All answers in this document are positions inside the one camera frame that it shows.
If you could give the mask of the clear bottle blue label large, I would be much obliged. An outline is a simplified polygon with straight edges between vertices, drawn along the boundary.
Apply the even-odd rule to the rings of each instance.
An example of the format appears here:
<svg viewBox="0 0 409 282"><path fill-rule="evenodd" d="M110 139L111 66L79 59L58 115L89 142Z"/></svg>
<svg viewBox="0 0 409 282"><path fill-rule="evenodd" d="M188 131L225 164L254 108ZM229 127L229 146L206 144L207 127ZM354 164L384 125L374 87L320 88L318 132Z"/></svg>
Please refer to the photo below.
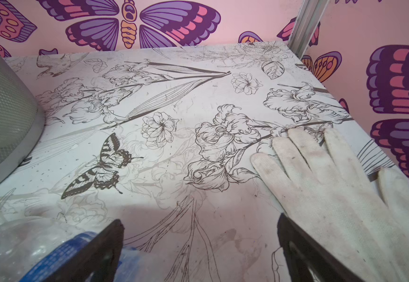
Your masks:
<svg viewBox="0 0 409 282"><path fill-rule="evenodd" d="M0 282L44 282L110 223L78 227L26 217L1 224ZM152 271L151 254L123 246L113 282L151 282Z"/></svg>

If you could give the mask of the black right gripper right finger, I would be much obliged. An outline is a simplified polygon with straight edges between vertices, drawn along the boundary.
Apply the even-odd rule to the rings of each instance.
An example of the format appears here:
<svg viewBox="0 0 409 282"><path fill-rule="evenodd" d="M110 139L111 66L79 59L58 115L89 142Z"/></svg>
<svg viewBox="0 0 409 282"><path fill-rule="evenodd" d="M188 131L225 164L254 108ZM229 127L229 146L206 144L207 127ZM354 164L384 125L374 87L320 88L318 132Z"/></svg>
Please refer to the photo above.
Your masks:
<svg viewBox="0 0 409 282"><path fill-rule="evenodd" d="M362 281L285 213L278 220L277 235L293 282Z"/></svg>

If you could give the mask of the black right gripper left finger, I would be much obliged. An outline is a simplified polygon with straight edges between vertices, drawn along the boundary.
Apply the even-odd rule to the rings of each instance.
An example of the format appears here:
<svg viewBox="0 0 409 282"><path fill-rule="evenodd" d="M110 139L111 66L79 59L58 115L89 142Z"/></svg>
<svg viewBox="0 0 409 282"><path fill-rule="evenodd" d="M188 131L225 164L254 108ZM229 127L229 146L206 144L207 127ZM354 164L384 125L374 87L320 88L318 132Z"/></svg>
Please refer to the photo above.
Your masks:
<svg viewBox="0 0 409 282"><path fill-rule="evenodd" d="M95 238L82 248L45 282L112 282L115 278L123 247L124 226L112 221Z"/></svg>

